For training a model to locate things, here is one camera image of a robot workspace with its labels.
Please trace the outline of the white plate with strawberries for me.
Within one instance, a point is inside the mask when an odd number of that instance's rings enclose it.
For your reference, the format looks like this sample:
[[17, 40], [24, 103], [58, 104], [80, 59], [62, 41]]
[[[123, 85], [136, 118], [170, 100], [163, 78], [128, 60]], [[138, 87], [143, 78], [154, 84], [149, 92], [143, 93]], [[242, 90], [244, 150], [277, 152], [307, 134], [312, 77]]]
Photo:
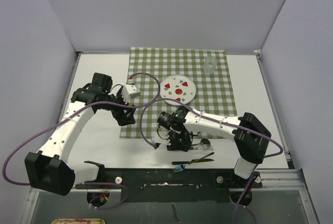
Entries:
[[184, 75], [170, 75], [160, 83], [161, 98], [174, 99], [183, 104], [189, 104], [196, 95], [195, 83]]

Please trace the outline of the black spoon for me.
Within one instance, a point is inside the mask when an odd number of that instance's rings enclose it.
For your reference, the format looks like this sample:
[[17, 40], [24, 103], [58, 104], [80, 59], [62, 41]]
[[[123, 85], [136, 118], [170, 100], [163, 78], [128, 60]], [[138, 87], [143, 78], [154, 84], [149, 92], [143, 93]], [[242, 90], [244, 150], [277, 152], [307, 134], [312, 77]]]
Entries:
[[193, 144], [193, 146], [204, 146], [204, 145], [210, 146], [211, 142], [206, 138], [202, 138], [199, 143]]

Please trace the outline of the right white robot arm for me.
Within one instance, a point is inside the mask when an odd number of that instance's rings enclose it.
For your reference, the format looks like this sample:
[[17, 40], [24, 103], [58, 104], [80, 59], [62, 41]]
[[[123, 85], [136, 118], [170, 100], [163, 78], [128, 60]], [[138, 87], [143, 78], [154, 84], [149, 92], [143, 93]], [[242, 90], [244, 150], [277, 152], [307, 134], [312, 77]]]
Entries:
[[252, 171], [263, 163], [271, 137], [259, 119], [248, 112], [242, 116], [220, 116], [180, 106], [172, 114], [162, 112], [157, 123], [168, 130], [171, 144], [187, 147], [193, 132], [233, 141], [240, 155], [232, 173], [232, 182], [238, 187], [249, 183]]

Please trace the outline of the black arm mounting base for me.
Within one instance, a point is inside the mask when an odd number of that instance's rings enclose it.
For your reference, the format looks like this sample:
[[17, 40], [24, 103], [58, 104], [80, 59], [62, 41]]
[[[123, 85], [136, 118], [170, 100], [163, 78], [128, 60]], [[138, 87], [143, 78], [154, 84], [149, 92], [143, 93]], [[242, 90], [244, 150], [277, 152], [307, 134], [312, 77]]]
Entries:
[[260, 173], [255, 172], [251, 182], [234, 174], [232, 169], [186, 169], [175, 173], [171, 169], [105, 169], [94, 185], [76, 185], [76, 189], [120, 189], [121, 199], [141, 202], [198, 202], [228, 203], [240, 196], [247, 187], [247, 201], [251, 190], [262, 187]]

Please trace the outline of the green white checkered tablecloth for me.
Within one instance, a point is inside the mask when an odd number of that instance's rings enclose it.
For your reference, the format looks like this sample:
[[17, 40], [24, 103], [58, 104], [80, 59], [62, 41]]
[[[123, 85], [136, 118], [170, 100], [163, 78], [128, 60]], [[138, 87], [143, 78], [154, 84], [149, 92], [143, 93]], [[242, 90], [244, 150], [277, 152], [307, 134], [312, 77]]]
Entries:
[[191, 108], [222, 116], [236, 116], [234, 93], [227, 57], [223, 50], [191, 50], [132, 47], [128, 74], [137, 74], [140, 88], [135, 105], [150, 102], [157, 92], [159, 102], [145, 112], [135, 111], [136, 123], [121, 127], [121, 138], [147, 138], [157, 128], [163, 111], [172, 113], [182, 102]]

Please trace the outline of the silver fork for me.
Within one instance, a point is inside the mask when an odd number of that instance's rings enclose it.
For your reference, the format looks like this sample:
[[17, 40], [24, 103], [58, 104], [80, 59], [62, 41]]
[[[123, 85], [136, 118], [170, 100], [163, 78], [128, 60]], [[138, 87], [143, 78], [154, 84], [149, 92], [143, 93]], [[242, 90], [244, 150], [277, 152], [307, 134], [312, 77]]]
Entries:
[[196, 144], [194, 146], [191, 146], [191, 150], [207, 150], [207, 151], [213, 151], [214, 148], [210, 144]]

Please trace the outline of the clear drinking glass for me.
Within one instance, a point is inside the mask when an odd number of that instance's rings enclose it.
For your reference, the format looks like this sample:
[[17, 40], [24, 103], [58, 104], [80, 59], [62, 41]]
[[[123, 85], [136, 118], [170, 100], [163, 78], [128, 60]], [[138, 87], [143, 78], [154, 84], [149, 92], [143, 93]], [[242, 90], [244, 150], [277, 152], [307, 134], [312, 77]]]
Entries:
[[215, 56], [205, 57], [203, 71], [205, 76], [210, 76], [217, 67], [217, 58]]

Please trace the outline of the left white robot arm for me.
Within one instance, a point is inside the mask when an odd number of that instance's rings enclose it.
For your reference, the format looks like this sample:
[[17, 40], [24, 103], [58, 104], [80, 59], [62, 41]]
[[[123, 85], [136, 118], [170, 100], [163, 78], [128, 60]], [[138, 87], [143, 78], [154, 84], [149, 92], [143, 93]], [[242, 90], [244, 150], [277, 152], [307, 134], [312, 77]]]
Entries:
[[140, 95], [140, 89], [129, 79], [125, 85], [111, 94], [111, 76], [94, 73], [91, 83], [78, 88], [60, 125], [49, 140], [36, 153], [28, 153], [24, 164], [30, 186], [65, 196], [71, 189], [88, 182], [94, 188], [106, 182], [105, 166], [101, 163], [84, 161], [76, 168], [67, 164], [73, 145], [87, 122], [98, 110], [112, 113], [119, 126], [134, 124], [134, 107], [130, 99]]

